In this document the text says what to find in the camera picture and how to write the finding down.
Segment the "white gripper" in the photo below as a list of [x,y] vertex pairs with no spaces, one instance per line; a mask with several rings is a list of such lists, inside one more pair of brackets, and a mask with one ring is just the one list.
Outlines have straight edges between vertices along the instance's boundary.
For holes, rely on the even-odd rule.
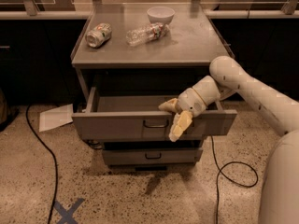
[[192,124],[192,116],[198,117],[206,110],[206,104],[193,88],[188,88],[179,95],[158,106],[161,111],[177,113],[170,128],[169,139],[176,142]]

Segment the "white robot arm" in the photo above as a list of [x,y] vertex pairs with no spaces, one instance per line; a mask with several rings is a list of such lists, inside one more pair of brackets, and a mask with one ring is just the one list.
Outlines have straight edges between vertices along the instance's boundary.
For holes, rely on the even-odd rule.
[[299,223],[299,103],[250,76],[227,56],[215,58],[209,75],[159,105],[175,114],[169,139],[177,141],[207,107],[238,93],[280,136],[263,179],[259,224]]

